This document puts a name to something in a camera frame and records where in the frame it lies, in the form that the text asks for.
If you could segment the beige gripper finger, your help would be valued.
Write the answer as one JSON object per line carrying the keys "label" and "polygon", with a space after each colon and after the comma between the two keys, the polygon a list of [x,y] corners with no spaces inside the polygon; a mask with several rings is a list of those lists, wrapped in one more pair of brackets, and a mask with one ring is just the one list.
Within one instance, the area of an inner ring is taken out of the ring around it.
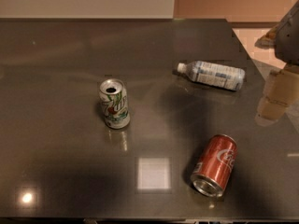
{"label": "beige gripper finger", "polygon": [[269,126],[277,122],[299,99],[299,66],[287,63],[279,71],[271,70],[257,107],[255,121]]}
{"label": "beige gripper finger", "polygon": [[273,49],[276,45],[277,32],[278,24],[272,27],[265,35],[258,38],[255,46],[261,49]]}

